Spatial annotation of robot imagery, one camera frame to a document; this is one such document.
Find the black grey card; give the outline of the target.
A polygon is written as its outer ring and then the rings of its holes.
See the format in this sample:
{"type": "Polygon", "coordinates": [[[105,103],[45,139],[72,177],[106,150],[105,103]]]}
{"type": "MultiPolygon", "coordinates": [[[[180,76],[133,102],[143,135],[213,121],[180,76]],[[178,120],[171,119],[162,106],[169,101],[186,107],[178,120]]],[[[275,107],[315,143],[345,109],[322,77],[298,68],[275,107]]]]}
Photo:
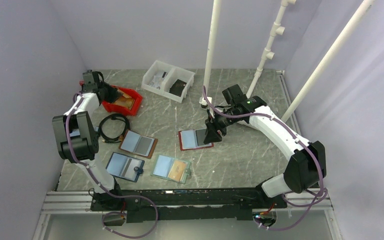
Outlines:
{"type": "Polygon", "coordinates": [[[195,136],[196,136],[196,145],[198,147],[207,147],[210,146],[211,143],[204,143],[205,137],[206,137],[206,129],[197,129],[195,130],[195,136]]]}

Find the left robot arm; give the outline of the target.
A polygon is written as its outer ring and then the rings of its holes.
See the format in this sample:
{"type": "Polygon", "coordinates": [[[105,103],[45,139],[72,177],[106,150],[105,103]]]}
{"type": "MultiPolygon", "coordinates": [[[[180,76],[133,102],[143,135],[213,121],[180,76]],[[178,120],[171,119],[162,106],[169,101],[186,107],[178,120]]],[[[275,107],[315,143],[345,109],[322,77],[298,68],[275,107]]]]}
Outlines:
{"type": "Polygon", "coordinates": [[[91,115],[102,102],[115,101],[119,93],[105,82],[100,71],[87,70],[82,77],[81,90],[74,94],[72,107],[52,119],[57,151],[63,160],[80,168],[92,183],[91,210],[117,210],[123,205],[124,196],[119,193],[115,177],[96,158],[99,135],[91,115]]]}

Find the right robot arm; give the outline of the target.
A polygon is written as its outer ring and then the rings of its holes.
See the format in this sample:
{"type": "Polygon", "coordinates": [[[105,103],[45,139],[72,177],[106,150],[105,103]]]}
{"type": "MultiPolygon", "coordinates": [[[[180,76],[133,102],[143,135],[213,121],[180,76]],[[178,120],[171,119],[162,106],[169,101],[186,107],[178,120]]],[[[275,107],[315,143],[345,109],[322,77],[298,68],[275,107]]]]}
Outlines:
{"type": "Polygon", "coordinates": [[[284,173],[261,183],[261,190],[255,194],[260,207],[269,207],[279,195],[300,194],[323,182],[327,173],[324,145],[320,141],[311,142],[292,130],[259,96],[247,97],[235,84],[222,92],[230,107],[220,111],[209,100],[206,89],[202,94],[210,108],[205,121],[205,144],[221,142],[229,126],[244,121],[264,134],[288,160],[284,173]]]}

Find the red card holder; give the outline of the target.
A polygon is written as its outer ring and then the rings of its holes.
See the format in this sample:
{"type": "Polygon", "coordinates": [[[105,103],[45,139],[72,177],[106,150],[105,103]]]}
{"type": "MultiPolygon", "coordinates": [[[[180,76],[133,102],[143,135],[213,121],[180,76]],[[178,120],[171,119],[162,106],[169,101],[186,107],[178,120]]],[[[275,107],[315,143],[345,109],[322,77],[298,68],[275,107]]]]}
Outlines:
{"type": "Polygon", "coordinates": [[[178,132],[181,151],[212,148],[214,146],[213,143],[204,147],[197,146],[195,130],[196,129],[181,130],[178,132]]]}

